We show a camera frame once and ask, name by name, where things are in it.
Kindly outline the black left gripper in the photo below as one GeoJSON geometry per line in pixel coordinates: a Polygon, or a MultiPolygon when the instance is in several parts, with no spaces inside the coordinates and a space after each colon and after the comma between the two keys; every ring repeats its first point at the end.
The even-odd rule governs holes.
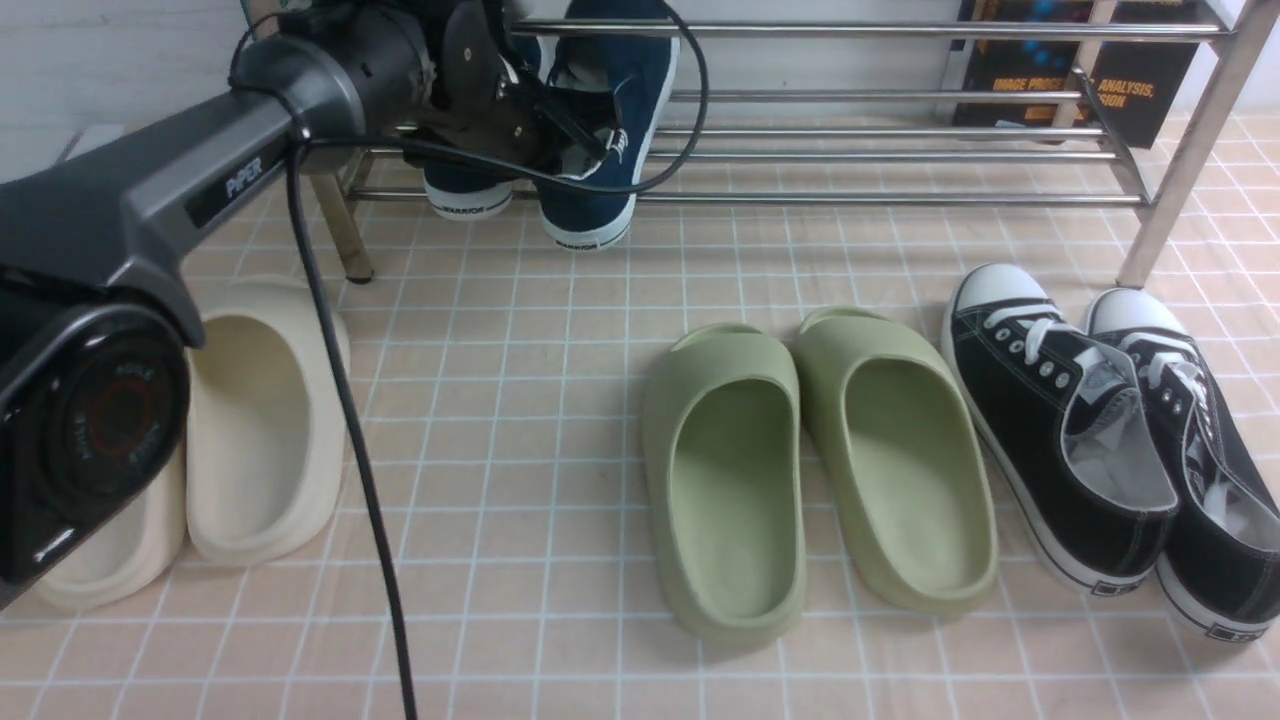
{"type": "Polygon", "coordinates": [[[568,151],[603,161],[611,101],[553,88],[535,36],[516,35],[525,1],[407,1],[428,41],[436,78],[411,120],[415,140],[557,172],[568,151]]]}

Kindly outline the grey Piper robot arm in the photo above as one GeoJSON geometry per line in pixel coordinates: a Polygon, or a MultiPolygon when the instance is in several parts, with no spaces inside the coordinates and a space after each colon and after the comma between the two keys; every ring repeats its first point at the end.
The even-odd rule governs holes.
{"type": "Polygon", "coordinates": [[[204,324],[180,278],[198,245],[340,138],[497,96],[522,1],[315,1],[247,35],[229,87],[3,184],[3,603],[105,528],[169,464],[204,324]]]}

